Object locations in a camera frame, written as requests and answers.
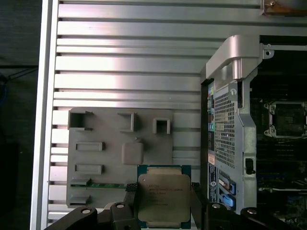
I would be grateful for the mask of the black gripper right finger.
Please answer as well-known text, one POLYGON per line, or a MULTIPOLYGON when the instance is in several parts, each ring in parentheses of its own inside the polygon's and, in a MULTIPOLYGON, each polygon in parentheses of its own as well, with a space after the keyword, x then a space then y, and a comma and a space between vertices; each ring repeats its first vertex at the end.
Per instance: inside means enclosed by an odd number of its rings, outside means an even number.
POLYGON ((239 214, 220 203, 210 202, 202 193, 199 183, 192 183, 190 209, 199 230, 305 230, 306 222, 295 224, 282 221, 256 207, 247 207, 239 214))

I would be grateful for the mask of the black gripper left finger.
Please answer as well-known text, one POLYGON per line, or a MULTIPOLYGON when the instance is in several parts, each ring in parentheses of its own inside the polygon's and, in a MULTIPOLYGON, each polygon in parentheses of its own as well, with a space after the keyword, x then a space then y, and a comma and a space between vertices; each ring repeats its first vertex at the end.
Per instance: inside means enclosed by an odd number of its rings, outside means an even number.
POLYGON ((122 202, 98 213, 94 207, 78 207, 48 226, 49 230, 137 230, 135 217, 138 184, 128 184, 122 202))

